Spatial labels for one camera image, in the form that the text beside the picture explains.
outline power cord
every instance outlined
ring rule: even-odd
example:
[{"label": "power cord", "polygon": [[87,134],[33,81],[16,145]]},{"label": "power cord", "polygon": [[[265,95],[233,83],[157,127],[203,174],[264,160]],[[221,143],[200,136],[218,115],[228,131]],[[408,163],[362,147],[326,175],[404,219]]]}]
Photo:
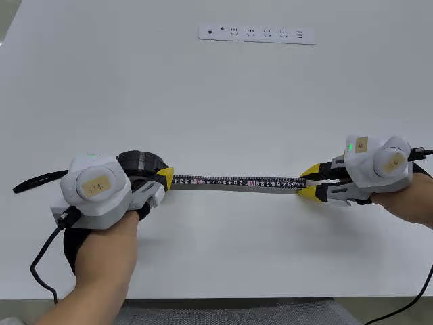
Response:
[{"label": "power cord", "polygon": [[396,314],[398,314],[398,313],[403,313],[405,310],[408,310],[410,307],[412,307],[413,305],[415,305],[415,304],[416,304],[416,303],[421,299],[422,295],[425,293],[425,291],[426,291],[426,289],[427,289],[427,287],[428,287],[428,284],[430,283],[430,280],[431,280],[431,278],[432,278],[432,275],[433,275],[433,265],[432,265],[432,267],[430,268],[430,272],[428,273],[427,279],[426,279],[426,281],[424,282],[424,285],[422,286],[421,291],[419,292],[418,296],[416,296],[416,297],[414,298],[414,300],[412,300],[410,303],[408,303],[408,304],[407,304],[406,306],[404,306],[403,308],[400,308],[399,310],[396,310],[396,311],[394,311],[394,312],[392,312],[392,313],[389,313],[389,314],[387,314],[387,315],[385,315],[385,316],[382,316],[382,317],[376,318],[376,319],[374,319],[374,320],[370,320],[369,322],[365,323],[365,325],[370,325],[370,324],[373,324],[373,323],[379,322],[380,320],[384,320],[384,319],[386,319],[386,318],[392,317],[392,316],[394,316],[394,315],[396,315]]},{"label": "power cord", "polygon": [[433,154],[433,150],[427,150],[423,147],[414,148],[411,150],[411,153],[408,157],[408,161],[417,161],[417,160],[424,160],[426,159],[426,156],[429,154]]},{"label": "power cord", "polygon": [[81,212],[74,206],[68,207],[62,214],[62,216],[57,220],[57,227],[54,229],[51,235],[49,235],[48,239],[45,241],[44,245],[42,246],[41,250],[39,251],[38,255],[35,257],[35,260],[30,265],[30,272],[33,275],[33,278],[35,278],[36,282],[42,286],[43,288],[47,289],[49,292],[53,294],[53,300],[54,303],[58,303],[57,299],[57,291],[48,284],[46,284],[41,277],[39,276],[36,265],[41,260],[42,256],[47,252],[47,249],[49,248],[49,245],[53,242],[54,238],[57,237],[57,235],[65,228],[72,227],[79,219],[81,218]]}]

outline handwritten label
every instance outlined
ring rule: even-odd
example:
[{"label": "handwritten label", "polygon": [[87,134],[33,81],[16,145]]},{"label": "handwritten label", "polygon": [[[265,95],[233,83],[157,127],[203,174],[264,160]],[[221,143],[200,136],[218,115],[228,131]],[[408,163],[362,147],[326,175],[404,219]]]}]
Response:
[{"label": "handwritten label", "polygon": [[87,198],[98,195],[103,191],[109,190],[111,188],[110,179],[107,175],[101,175],[91,181],[85,182],[81,188]]}]

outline wrist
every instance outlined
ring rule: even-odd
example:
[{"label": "wrist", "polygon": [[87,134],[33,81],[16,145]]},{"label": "wrist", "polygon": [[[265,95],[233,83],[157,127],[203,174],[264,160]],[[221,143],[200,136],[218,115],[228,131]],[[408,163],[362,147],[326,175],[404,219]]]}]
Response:
[{"label": "wrist", "polygon": [[99,278],[94,280],[77,279],[76,290],[91,290],[102,295],[127,295],[129,281],[116,278]]}]

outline electrical outlet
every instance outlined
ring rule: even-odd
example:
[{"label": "electrical outlet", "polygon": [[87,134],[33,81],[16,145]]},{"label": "electrical outlet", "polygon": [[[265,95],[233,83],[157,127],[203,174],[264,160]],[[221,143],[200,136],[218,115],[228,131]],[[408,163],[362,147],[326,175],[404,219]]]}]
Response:
[{"label": "electrical outlet", "polygon": [[245,37],[255,37],[256,36],[256,30],[254,28],[247,28],[245,30]]},{"label": "electrical outlet", "polygon": [[271,32],[270,28],[263,29],[263,37],[266,37],[266,38],[272,37],[272,32]]},{"label": "electrical outlet", "polygon": [[314,32],[309,28],[269,28],[237,24],[203,24],[198,28],[198,38],[215,41],[315,44]]}]

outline forearm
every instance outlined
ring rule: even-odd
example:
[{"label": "forearm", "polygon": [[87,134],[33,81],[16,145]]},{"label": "forearm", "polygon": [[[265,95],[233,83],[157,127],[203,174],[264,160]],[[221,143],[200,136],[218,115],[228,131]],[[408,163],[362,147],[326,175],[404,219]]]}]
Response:
[{"label": "forearm", "polygon": [[127,292],[128,284],[113,284],[105,280],[78,284],[37,325],[111,324],[122,307]]}]

